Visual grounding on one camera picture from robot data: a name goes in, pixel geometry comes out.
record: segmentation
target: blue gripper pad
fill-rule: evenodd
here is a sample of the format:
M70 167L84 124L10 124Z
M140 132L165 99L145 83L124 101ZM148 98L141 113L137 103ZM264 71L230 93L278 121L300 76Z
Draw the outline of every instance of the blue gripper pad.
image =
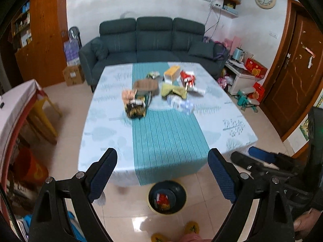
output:
M88 195L90 203L92 203L93 200L98 199L100 197L105 186L107 185L107 182L116 164L117 151L112 148L109 148L98 162L94 162L90 166L88 171L91 169L91 167L96 168L96 165L100 165L90 183L90 193Z
M276 161L274 154L269 153L265 150L256 148L254 146L249 148L248 153L254 158L260 159L268 164L274 164Z
M209 151L207 161L224 198L234 203L240 188L239 172L232 163L225 161L216 148Z

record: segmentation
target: sofa backrest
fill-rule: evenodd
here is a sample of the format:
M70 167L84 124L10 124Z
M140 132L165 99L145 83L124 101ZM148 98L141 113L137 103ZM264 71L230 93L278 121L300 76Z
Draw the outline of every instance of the sofa backrest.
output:
M109 52L136 51L136 20L134 18L102 22L99 32Z
M137 51L172 48L173 20L169 17L137 18Z
M201 23L174 18L172 51L188 51L192 41L203 41L205 26Z

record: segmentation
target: throw pillow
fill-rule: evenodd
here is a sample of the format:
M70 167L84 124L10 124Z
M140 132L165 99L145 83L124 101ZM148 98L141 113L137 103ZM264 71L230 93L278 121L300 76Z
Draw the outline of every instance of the throw pillow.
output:
M100 37L92 40L91 50L95 53L98 61L106 59L109 54L108 47L104 44Z
M188 51L188 54L207 58L207 59L213 59L213 46L214 46L214 43L212 42L210 43L203 43L202 41L193 42Z

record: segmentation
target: metal bolt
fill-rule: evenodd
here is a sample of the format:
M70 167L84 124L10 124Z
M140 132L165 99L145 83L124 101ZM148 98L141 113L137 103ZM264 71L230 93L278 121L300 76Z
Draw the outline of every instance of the metal bolt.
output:
M80 178L84 177L84 175L85 175L85 173L80 171L80 172L77 172L75 176L76 176L76 178L80 179Z
M247 173L241 173L241 174L240 174L240 177L241 177L242 179L248 179L248 178L249 178L249 175L248 175Z
M273 177L273 178L271 179L271 181L273 181L273 183L275 183L275 184L278 184L278 183L279 183L279 179L278 179L278 178L276 178L276 177Z
M46 180L45 180L45 182L47 183L47 184L49 184L50 182L52 182L53 181L53 178L51 177L51 176L49 176L48 178L46 178Z

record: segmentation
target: pink pants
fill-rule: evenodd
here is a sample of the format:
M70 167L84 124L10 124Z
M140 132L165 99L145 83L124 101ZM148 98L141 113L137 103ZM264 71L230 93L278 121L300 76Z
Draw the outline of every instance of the pink pants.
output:
M211 242L211 241L212 239L201 239L201 237L198 234L190 233L190 234L183 235L178 242Z

